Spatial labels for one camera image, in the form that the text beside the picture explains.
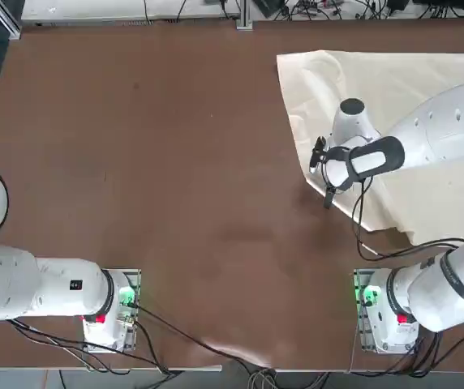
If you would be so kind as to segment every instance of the brown table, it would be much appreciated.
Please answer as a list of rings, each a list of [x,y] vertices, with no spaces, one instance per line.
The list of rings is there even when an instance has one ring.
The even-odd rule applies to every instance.
[[[464,53],[464,20],[26,31],[0,78],[0,243],[138,267],[144,305],[253,361],[347,369],[352,271],[367,263],[350,220],[303,180],[277,81],[277,54],[316,49]],[[141,320],[169,366],[224,361]],[[80,336],[77,318],[32,323]],[[353,367],[390,362],[357,351]],[[77,365],[0,323],[0,366]],[[440,368],[464,371],[464,346]]]

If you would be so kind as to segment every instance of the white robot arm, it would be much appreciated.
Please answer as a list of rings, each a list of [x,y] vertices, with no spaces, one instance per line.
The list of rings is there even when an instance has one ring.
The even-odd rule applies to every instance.
[[[341,103],[329,139],[318,139],[310,171],[321,171],[328,191],[396,169],[464,157],[464,85],[421,104],[381,137],[364,104]],[[406,353],[419,324],[438,332],[464,323],[464,245],[411,267],[378,269],[362,300],[378,353]]]
[[[0,228],[8,213],[0,177]],[[122,271],[82,259],[35,258],[0,246],[0,320],[20,316],[82,316],[87,342],[122,351],[135,291]],[[101,352],[103,349],[92,349]]]

